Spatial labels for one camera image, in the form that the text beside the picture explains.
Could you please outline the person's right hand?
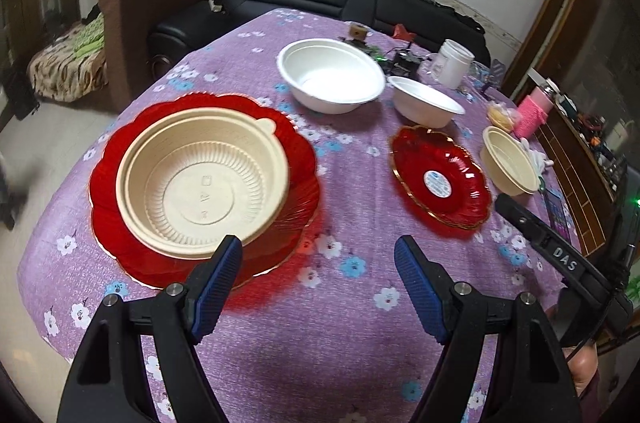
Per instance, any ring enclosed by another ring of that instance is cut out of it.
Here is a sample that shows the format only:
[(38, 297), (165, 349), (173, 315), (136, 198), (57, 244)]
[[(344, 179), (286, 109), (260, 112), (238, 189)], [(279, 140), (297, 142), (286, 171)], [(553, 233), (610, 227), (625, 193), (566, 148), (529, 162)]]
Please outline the person's right hand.
[(576, 393), (580, 396), (598, 372), (597, 346), (585, 344), (580, 348), (566, 347), (563, 349), (563, 354), (570, 369)]

